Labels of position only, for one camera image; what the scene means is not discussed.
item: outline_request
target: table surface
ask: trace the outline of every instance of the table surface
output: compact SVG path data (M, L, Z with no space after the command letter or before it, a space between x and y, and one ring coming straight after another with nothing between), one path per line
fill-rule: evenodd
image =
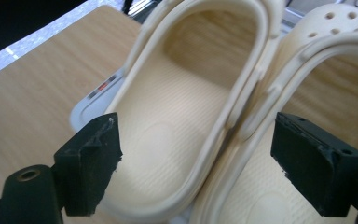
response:
M99 7L0 72L0 196L5 179L46 164L73 135L75 104L124 63L140 25ZM115 223L100 205L91 218L65 223Z

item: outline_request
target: screw hole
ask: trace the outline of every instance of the screw hole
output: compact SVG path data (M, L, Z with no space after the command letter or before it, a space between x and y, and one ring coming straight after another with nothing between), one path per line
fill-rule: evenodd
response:
M351 20L353 20L353 19L355 19L355 18L357 17L357 14L356 14L355 12L350 12L350 13L348 14L348 17L349 17Z
M24 171L22 174L17 176L17 180L20 181L20 182L25 182L25 181L32 180L32 179L36 178L39 175L40 175L39 170L31 169L31 170Z
M347 155L352 154L352 152L350 150L348 150L348 149L342 149L341 151L342 151L342 153L347 154Z
M339 33L339 30L338 30L338 29L333 29L333 30L331 30L331 33L332 33L333 35L336 35L336 34Z
M313 37L315 37L316 35L317 35L317 33L313 32L313 33L310 33L310 34L308 35L308 37L309 37L309 38L313 38Z
M326 17L327 20L331 20L331 19L334 18L334 13L333 13L333 12L329 12L329 13L326 14L325 17Z

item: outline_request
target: black bracket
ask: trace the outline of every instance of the black bracket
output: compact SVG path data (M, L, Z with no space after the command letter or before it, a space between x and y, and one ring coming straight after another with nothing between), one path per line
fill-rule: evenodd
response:
M55 164L34 165L7 178L0 224L58 224L61 210L88 217L121 160L117 114L90 121L54 155Z
M306 119L278 113L271 156L321 216L358 210L358 150Z

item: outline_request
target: wooden table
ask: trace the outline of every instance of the wooden table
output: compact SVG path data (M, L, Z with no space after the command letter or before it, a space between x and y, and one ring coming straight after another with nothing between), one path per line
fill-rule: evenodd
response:
M5 179L53 154L74 135L75 104L124 63L140 25L99 7L0 72L0 196ZM97 208L65 223L115 223Z

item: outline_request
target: floor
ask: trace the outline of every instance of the floor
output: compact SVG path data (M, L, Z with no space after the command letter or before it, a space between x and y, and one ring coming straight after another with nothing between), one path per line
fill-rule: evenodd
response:
M117 10L121 10L124 0L88 0L82 5L76 7L72 11L58 18L54 22L44 28L34 32L31 35L13 43L0 51L0 70L19 59L22 55L36 48L59 31L65 29L70 24L84 17L96 7L102 5L111 6Z

